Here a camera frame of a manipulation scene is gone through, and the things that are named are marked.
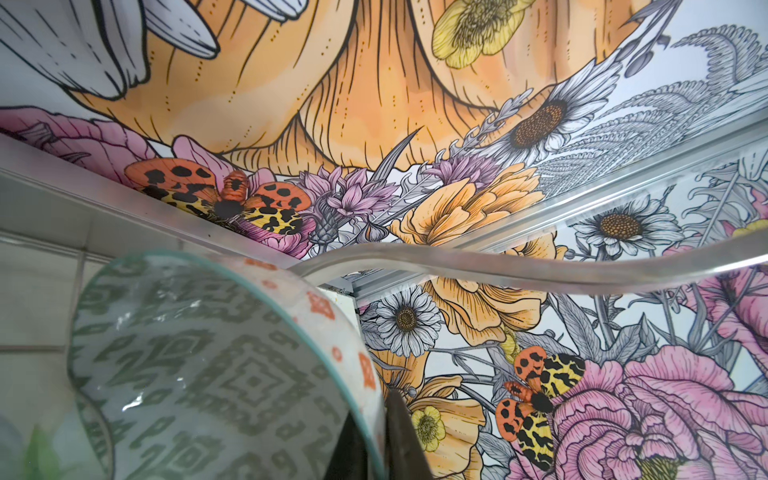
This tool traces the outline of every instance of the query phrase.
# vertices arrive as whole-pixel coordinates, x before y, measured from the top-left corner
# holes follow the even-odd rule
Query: floral wallpaper
[[[754,0],[0,6],[2,133],[296,258],[442,245],[768,101]]]
[[[768,144],[743,153],[504,254],[623,261],[767,228]],[[766,295],[766,265],[609,296],[436,277],[360,320],[436,478],[768,478]]]

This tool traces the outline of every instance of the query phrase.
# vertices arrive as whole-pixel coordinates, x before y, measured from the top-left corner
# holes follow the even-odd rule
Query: curved metal bar
[[[405,243],[367,243],[289,268],[314,285],[367,269],[406,270],[547,292],[606,295],[669,288],[768,261],[768,230],[668,257],[583,263],[465,252]]]

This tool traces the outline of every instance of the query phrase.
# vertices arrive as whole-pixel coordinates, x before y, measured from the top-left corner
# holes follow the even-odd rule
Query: daisy
[[[442,316],[420,285],[381,299],[376,305],[381,342],[399,356],[421,356],[435,346]]]
[[[576,237],[608,255],[626,252],[637,255],[638,250],[653,251],[657,245],[668,245],[685,238],[675,216],[661,200],[650,195],[630,204],[614,208],[572,226]]]
[[[571,135],[586,127],[595,112],[608,103],[616,88],[621,63],[593,60],[568,80],[558,84],[533,115],[508,134],[483,149],[507,167],[519,162],[531,166],[545,160],[571,140]]]

